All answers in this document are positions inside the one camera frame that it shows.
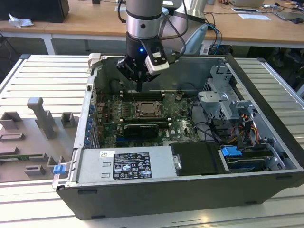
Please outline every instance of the paper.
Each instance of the paper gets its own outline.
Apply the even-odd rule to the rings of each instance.
[[[21,26],[32,26],[34,25],[30,19],[19,19],[9,14],[9,23],[15,27],[21,28]]]
[[[254,20],[271,20],[264,15],[252,15],[252,14],[238,14],[242,19],[254,19]]]
[[[163,5],[173,6],[173,2],[171,1],[162,1]]]

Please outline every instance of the desk leg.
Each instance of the desk leg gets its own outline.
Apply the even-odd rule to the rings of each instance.
[[[56,53],[52,43],[52,36],[50,34],[43,34],[42,38],[44,40],[44,44],[46,45],[47,53],[49,55],[55,55]]]
[[[90,46],[89,46],[89,41],[87,39],[84,39],[84,42],[85,42],[85,50],[86,51],[90,51]]]

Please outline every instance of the black box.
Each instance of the black box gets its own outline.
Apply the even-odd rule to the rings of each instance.
[[[69,10],[67,0],[0,0],[0,20],[8,20],[10,13],[13,17],[33,22],[62,23]]]

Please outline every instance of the laptop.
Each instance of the laptop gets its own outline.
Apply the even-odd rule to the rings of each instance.
[[[283,20],[294,20],[296,18],[302,18],[304,20],[304,14],[302,13],[291,13],[291,12],[274,12],[278,17]]]
[[[242,7],[260,7],[264,0],[231,0],[230,1],[234,6]]]

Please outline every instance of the blue plastic clip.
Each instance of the blue plastic clip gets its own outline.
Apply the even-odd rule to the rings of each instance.
[[[236,146],[225,146],[222,150],[223,155],[226,156],[242,156],[242,152],[237,150]]]
[[[53,174],[65,174],[66,165],[55,165],[53,169]]]

